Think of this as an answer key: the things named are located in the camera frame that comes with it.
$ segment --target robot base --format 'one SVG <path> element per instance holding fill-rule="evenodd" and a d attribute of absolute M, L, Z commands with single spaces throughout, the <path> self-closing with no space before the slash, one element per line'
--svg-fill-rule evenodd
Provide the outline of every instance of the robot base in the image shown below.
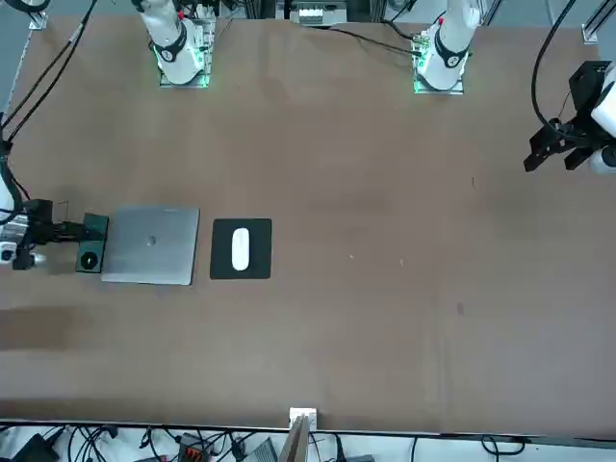
<path fill-rule="evenodd" d="M 424 65 L 424 56 L 430 49 L 429 38 L 422 34 L 413 40 L 413 51 L 419 51 L 422 56 L 413 56 L 413 92 L 416 94 L 464 94 L 464 81 L 461 76 L 457 83 L 449 90 L 436 90 L 431 87 L 420 75 L 419 68 Z"/>
<path fill-rule="evenodd" d="M 216 39 L 216 17 L 206 17 L 204 19 L 193 19 L 195 30 L 202 31 L 203 35 L 196 37 L 199 46 L 195 51 L 195 58 L 203 62 L 203 70 L 199 71 L 192 80 L 183 85 L 172 84 L 165 74 L 160 71 L 160 86 L 163 89 L 207 89 L 210 86 L 212 76 L 212 53 L 214 52 L 214 41 Z"/>

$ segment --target metal bracket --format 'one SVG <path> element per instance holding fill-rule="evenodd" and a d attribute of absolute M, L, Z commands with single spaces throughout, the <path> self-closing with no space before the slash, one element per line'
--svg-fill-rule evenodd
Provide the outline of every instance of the metal bracket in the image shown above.
<path fill-rule="evenodd" d="M 317 409 L 292 407 L 289 421 L 293 424 L 278 462 L 306 462 L 308 436 L 317 429 Z"/>
<path fill-rule="evenodd" d="M 492 21 L 494 20 L 494 16 L 497 15 L 497 11 L 501 7 L 501 4 L 502 4 L 502 0 L 494 0 L 492 2 L 492 6 L 487 11 L 487 13 L 484 14 L 482 17 L 482 20 L 481 20 L 482 26 L 489 26 L 490 24 L 492 24 Z"/>
<path fill-rule="evenodd" d="M 301 416 L 306 416 L 308 418 L 310 431 L 317 431 L 317 409 L 314 407 L 290 407 L 289 428 L 292 428 L 294 422 Z"/>
<path fill-rule="evenodd" d="M 47 12 L 33 13 L 30 17 L 32 18 L 29 26 L 31 31 L 42 31 L 47 28 L 47 19 L 49 18 Z"/>
<path fill-rule="evenodd" d="M 597 32 L 614 12 L 616 12 L 616 0 L 603 0 L 601 2 L 586 22 L 581 25 L 581 35 L 584 38 L 584 44 L 597 44 Z"/>
<path fill-rule="evenodd" d="M 596 45 L 597 44 L 597 33 L 593 32 L 589 34 L 586 29 L 586 24 L 581 25 L 581 36 L 584 38 L 584 45 Z"/>

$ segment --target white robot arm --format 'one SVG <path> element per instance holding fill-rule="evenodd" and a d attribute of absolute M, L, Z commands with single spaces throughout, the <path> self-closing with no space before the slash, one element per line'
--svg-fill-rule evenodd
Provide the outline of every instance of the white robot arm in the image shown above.
<path fill-rule="evenodd" d="M 159 68 L 175 85 L 188 83 L 203 70 L 199 54 L 203 29 L 188 18 L 180 19 L 172 0 L 131 0 L 154 43 Z"/>
<path fill-rule="evenodd" d="M 458 82 L 480 20 L 476 0 L 449 0 L 445 13 L 426 31 L 430 46 L 418 73 L 431 87 L 449 90 Z"/>
<path fill-rule="evenodd" d="M 616 141 L 616 64 L 612 62 L 605 72 L 602 92 L 590 116 Z M 616 173 L 616 144 L 596 150 L 588 161 L 599 174 Z"/>

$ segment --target metal clamp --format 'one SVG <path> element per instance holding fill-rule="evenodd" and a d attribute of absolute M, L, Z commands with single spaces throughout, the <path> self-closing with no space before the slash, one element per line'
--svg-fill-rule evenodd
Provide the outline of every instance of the metal clamp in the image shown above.
<path fill-rule="evenodd" d="M 483 21 L 481 22 L 482 26 L 489 26 L 492 23 L 492 20 L 494 19 L 494 16 L 497 15 L 497 11 L 501 7 L 501 4 L 502 4 L 502 0 L 494 0 L 492 2 L 492 6 L 490 7 L 490 10 L 488 10 L 488 12 L 483 16 Z"/>
<path fill-rule="evenodd" d="M 289 419 L 293 422 L 278 462 L 305 462 L 308 435 L 317 429 L 317 409 L 291 408 Z"/>
<path fill-rule="evenodd" d="M 581 34 L 586 45 L 597 44 L 597 32 L 616 11 L 616 0 L 603 0 L 599 7 L 581 25 Z"/>

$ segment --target floor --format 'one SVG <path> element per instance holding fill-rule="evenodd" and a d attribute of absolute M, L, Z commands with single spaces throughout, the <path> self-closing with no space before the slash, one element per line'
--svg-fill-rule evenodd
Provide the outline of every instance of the floor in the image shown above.
<path fill-rule="evenodd" d="M 72 432 L 72 428 L 64 431 L 54 446 L 55 451 L 61 460 L 68 460 L 66 448 Z M 35 433 L 45 435 L 54 433 L 54 427 L 30 426 L 12 428 L 0 434 L 0 457 L 14 456 L 19 449 Z M 174 435 L 180 435 L 183 431 L 172 431 Z M 203 431 L 203 438 L 214 435 L 216 432 Z M 139 449 L 141 437 L 144 434 L 142 428 L 122 428 L 115 439 L 105 436 L 97 445 L 105 459 L 109 462 L 132 462 L 149 459 L 153 456 L 152 449 L 146 447 Z M 245 436 L 246 433 L 235 432 L 237 439 Z M 335 438 L 331 434 L 315 433 L 315 441 L 319 447 L 319 453 L 314 445 L 309 445 L 307 462 L 327 461 L 336 457 Z M 274 449 L 280 454 L 285 442 L 286 435 L 281 433 L 257 433 L 246 439 L 246 453 L 250 453 L 257 448 L 267 438 L 271 438 Z M 75 460 L 77 451 L 82 446 L 84 438 L 77 433 L 71 445 L 72 458 Z M 385 436 L 358 436 L 341 435 L 341 441 L 346 457 L 372 455 L 376 462 L 408 462 L 411 461 L 411 451 L 414 438 L 407 436 L 385 437 Z M 177 453 L 177 445 L 169 438 L 164 431 L 153 432 L 152 442 L 159 456 L 169 455 L 173 457 Z M 513 444 L 499 444 L 500 451 L 516 450 L 519 446 Z M 224 457 L 229 462 L 231 456 Z M 417 462 L 445 462 L 455 460 L 457 462 L 491 462 L 495 460 L 493 455 L 487 453 L 477 441 L 447 441 L 421 438 L 415 448 L 414 460 Z M 507 457 L 507 460 L 515 462 L 548 462 L 557 460 L 559 462 L 607 462 L 616 461 L 616 451 L 613 449 L 590 449 L 590 448 L 566 448 L 561 446 L 527 445 L 525 450 L 515 457 Z"/>

